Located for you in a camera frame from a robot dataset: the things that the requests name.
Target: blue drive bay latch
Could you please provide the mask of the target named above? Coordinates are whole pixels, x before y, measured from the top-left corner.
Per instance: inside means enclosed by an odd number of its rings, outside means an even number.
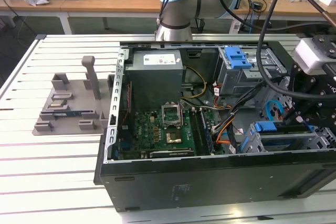
[[[252,67],[252,64],[247,61],[245,54],[239,47],[225,47],[224,52],[233,69],[249,69]]]

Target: desk leg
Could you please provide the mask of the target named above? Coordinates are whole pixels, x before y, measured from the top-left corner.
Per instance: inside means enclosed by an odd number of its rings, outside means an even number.
[[[232,19],[229,34],[238,34],[239,33],[239,29],[240,29],[240,25],[241,25],[241,22],[239,22],[239,21],[237,21],[235,19]]]
[[[4,20],[4,22],[10,27],[10,28],[14,28],[16,25],[15,25],[15,22],[13,21],[13,18],[10,17],[10,16],[4,16],[4,17],[1,17],[1,19]]]
[[[103,24],[104,24],[104,29],[105,30],[109,29],[109,23],[107,22],[107,18],[106,17],[103,18]]]
[[[59,16],[59,19],[61,20],[61,23],[62,23],[64,34],[66,35],[72,34],[72,30],[69,24],[68,17],[69,17],[68,14],[65,14],[65,13]]]

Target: gray power supply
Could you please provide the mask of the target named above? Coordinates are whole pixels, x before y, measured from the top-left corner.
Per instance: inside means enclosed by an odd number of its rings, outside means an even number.
[[[178,103],[183,75],[178,50],[136,51],[125,73],[133,82],[136,110],[160,110],[167,102]]]

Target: motherboard chip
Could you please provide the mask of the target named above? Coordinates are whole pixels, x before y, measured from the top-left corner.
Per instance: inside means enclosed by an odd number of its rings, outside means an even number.
[[[168,144],[182,143],[181,129],[166,129],[165,135]]]

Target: floor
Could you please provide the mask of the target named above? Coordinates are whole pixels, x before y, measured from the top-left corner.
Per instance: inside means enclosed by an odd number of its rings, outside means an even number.
[[[63,34],[58,18],[23,17],[37,34]],[[14,18],[15,28],[0,29],[0,86],[15,68],[35,35],[18,17]],[[207,19],[203,33],[228,33],[229,19]],[[108,18],[110,29],[103,28],[101,18],[70,18],[75,34],[152,34],[156,29],[155,18]]]

